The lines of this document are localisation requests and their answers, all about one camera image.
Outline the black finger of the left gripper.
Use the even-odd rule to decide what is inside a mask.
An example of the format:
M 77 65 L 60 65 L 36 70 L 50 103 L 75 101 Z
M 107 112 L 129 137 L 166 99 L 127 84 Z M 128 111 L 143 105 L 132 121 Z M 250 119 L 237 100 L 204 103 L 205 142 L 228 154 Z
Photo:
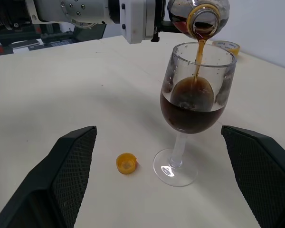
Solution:
M 185 21 L 162 21 L 159 26 L 159 32 L 187 34 L 188 29 Z

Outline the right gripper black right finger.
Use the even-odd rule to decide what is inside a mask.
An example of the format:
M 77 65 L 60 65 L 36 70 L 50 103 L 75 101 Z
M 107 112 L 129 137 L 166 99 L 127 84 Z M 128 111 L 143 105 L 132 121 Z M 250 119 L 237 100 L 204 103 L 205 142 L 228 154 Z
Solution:
M 271 137 L 221 128 L 237 185 L 261 228 L 285 228 L 285 150 Z

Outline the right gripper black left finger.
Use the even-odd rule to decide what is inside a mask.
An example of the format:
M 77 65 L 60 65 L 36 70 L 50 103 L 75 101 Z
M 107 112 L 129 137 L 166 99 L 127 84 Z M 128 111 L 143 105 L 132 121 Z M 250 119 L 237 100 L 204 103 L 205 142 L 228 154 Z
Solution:
M 96 136 L 88 126 L 60 137 L 0 212 L 0 228 L 74 228 Z

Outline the clear bottle with dark drink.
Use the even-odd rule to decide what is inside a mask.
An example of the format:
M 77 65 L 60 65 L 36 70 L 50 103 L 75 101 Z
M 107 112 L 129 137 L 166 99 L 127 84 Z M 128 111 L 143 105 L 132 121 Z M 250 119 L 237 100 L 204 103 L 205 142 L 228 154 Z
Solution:
M 170 21 L 187 37 L 208 40 L 218 34 L 229 19 L 228 0 L 169 0 Z

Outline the yellow bottle cap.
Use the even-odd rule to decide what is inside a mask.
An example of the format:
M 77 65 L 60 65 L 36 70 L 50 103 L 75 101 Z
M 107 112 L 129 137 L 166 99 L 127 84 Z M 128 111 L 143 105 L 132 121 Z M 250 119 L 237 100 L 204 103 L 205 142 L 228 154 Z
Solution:
M 120 154 L 116 158 L 116 167 L 121 174 L 131 174 L 136 170 L 137 158 L 131 153 Z

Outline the clear wine glass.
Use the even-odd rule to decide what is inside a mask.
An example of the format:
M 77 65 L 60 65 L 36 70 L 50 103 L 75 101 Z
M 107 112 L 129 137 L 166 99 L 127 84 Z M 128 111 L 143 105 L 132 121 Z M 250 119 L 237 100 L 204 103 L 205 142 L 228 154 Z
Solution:
M 153 170 L 164 183 L 184 187 L 193 183 L 198 168 L 186 153 L 189 135 L 214 125 L 228 102 L 237 59 L 230 51 L 197 42 L 176 45 L 161 87 L 161 112 L 177 132 L 172 149 L 158 152 Z

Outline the yellow packing tape roll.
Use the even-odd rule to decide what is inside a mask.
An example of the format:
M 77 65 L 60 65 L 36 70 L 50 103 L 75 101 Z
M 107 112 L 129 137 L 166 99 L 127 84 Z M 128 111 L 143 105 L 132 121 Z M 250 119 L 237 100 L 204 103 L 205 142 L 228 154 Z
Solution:
M 240 45 L 230 42 L 230 41 L 217 40 L 217 41 L 213 41 L 212 45 L 223 48 L 231 52 L 235 56 L 237 56 L 240 51 Z

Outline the black flat tablet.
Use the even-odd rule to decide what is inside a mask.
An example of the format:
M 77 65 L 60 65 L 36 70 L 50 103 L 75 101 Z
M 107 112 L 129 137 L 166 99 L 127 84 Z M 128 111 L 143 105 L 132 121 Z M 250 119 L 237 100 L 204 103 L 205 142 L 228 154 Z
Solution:
M 40 42 L 38 40 L 32 39 L 32 40 L 14 42 L 14 43 L 10 44 L 9 47 L 12 49 L 19 49 L 19 48 L 27 48 L 27 47 L 39 45 L 39 44 L 40 44 Z

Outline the black window ledge cabinet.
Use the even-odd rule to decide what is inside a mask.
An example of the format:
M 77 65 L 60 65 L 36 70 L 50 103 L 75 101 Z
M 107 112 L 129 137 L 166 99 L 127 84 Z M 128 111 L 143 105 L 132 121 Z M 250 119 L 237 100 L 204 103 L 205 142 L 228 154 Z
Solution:
M 4 48 L 4 53 L 0 55 L 8 55 L 14 53 L 14 51 L 23 49 L 12 49 L 9 47 L 14 42 L 20 42 L 25 40 L 36 39 L 40 42 L 39 45 L 30 47 L 24 47 L 28 50 L 38 50 L 43 48 L 51 48 L 51 46 L 45 45 L 41 40 L 41 35 L 44 33 L 56 33 L 62 32 L 59 24 L 46 24 L 46 25 L 30 25 L 17 30 L 8 30 L 6 28 L 0 29 L 0 43 Z

